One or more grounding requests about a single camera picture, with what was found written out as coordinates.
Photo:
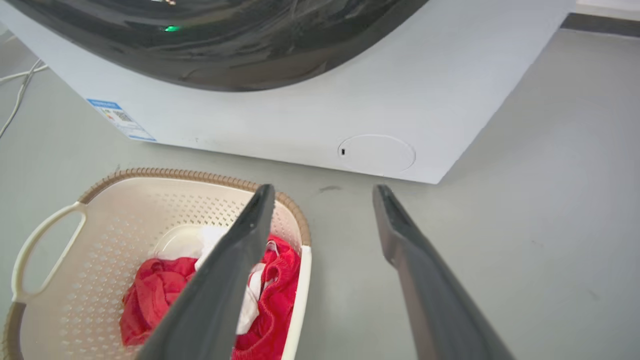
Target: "floor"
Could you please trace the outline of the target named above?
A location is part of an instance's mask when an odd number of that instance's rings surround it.
[[[41,72],[0,140],[0,311],[43,219],[114,170],[185,168],[273,183],[306,214],[314,260],[299,359],[415,358],[371,206],[386,183],[516,358],[637,359],[638,59],[638,39],[559,31],[437,186],[134,142]],[[3,49],[0,76],[34,61]],[[0,119],[19,85],[0,86]],[[46,239],[33,273],[66,241]]]

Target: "basket handle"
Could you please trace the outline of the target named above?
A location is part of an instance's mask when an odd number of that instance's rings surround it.
[[[47,230],[49,230],[49,228],[51,226],[53,226],[60,219],[62,219],[63,217],[67,216],[68,214],[70,214],[70,213],[72,213],[74,211],[77,211],[82,215],[82,219],[80,220],[80,224],[78,225],[76,231],[74,232],[73,236],[71,237],[71,240],[69,240],[69,243],[67,244],[67,247],[65,247],[65,250],[62,252],[62,255],[60,256],[60,258],[58,259],[56,264],[53,266],[53,269],[51,270],[51,272],[49,272],[49,275],[45,279],[45,281],[42,284],[42,286],[40,287],[40,289],[38,291],[36,291],[35,293],[28,293],[22,287],[22,280],[24,278],[24,269],[27,266],[27,262],[29,260],[29,257],[31,256],[31,253],[33,252],[33,248],[38,243],[38,241],[41,239],[41,237],[47,232]],[[73,205],[69,205],[69,206],[65,206],[64,208],[61,208],[60,210],[55,212],[53,215],[49,216],[49,218],[47,218],[47,220],[44,220],[40,225],[38,225],[38,227],[31,233],[31,235],[29,236],[27,241],[25,241],[24,245],[20,249],[20,252],[18,253],[18,258],[15,260],[15,264],[13,266],[13,276],[12,276],[12,279],[11,279],[11,289],[13,291],[13,301],[14,302],[23,302],[24,303],[24,302],[27,301],[28,298],[30,298],[32,296],[35,296],[35,295],[38,295],[39,293],[41,293],[47,287],[47,285],[49,284],[49,281],[51,281],[51,277],[53,277],[53,274],[56,273],[56,270],[58,269],[60,263],[62,263],[62,260],[67,255],[67,252],[69,251],[69,249],[71,248],[71,245],[76,240],[77,235],[82,230],[85,222],[86,222],[86,205],[81,203],[81,202],[77,202],[77,203],[75,203]]]

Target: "basket hole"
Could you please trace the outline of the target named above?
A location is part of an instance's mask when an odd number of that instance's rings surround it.
[[[40,290],[73,237],[81,219],[80,213],[70,213],[53,224],[38,240],[27,260],[22,280],[22,287],[27,292],[34,293]]]

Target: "blue and white sticker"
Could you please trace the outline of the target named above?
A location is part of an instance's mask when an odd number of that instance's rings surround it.
[[[154,142],[156,140],[115,102],[93,99],[87,99],[87,101],[107,120],[109,120],[110,123],[130,139],[150,142]]]

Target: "qr code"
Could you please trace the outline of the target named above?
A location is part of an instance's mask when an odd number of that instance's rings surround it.
[[[118,115],[118,117],[120,118],[120,120],[122,121],[126,121],[126,122],[133,122],[131,119],[129,119],[129,117],[127,116],[127,114],[125,114],[124,111],[116,111],[113,110],[113,113]]]

